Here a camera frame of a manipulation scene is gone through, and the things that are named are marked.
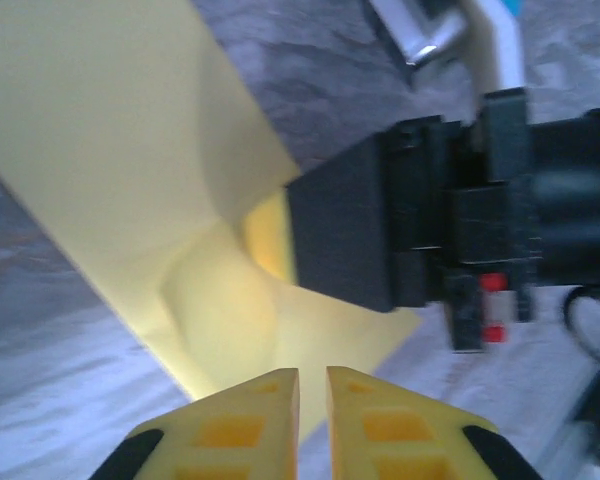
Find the yellow plastic sheet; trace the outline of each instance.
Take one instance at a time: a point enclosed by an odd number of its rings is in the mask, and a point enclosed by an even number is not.
[[[248,258],[235,225],[297,173],[187,1],[0,0],[2,180],[194,398],[299,367],[302,436],[324,367],[369,371],[417,319]]]

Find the red dot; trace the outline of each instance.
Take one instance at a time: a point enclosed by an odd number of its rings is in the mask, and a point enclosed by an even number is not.
[[[487,343],[504,343],[507,341],[507,329],[504,325],[489,325],[482,330],[482,337]]]
[[[507,276],[504,273],[485,273],[480,275],[480,286],[486,292],[501,292],[507,289]]]

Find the yellow paper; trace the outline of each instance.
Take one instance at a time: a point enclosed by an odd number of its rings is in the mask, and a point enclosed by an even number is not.
[[[194,398],[369,371],[417,323],[284,285],[236,225],[297,169],[186,0],[0,0],[0,177]]]

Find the gray stone surface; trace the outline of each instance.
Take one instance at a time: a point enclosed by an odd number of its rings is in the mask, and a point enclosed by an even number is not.
[[[356,2],[195,3],[304,168],[400,119],[472,115],[460,65],[410,91]],[[529,0],[521,25],[532,118],[600,106],[600,0]],[[451,354],[426,309],[377,373],[487,416],[533,459],[593,371],[557,321],[562,295],[539,292],[539,321],[482,356]],[[585,313],[600,338],[600,311]],[[185,402],[0,187],[0,480],[86,478],[132,426]],[[301,449],[300,478],[329,478],[324,428]]]

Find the gray marble surface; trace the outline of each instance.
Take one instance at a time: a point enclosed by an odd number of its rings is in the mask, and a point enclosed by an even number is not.
[[[471,117],[466,71],[410,91],[356,2],[195,3],[304,168],[400,119]],[[532,118],[600,106],[600,0],[529,0],[520,21]],[[487,416],[533,460],[593,371],[557,321],[563,293],[538,292],[539,321],[479,356],[451,354],[426,309],[377,374]],[[186,401],[0,186],[0,480],[87,478],[131,427]],[[324,428],[300,478],[329,478]]]

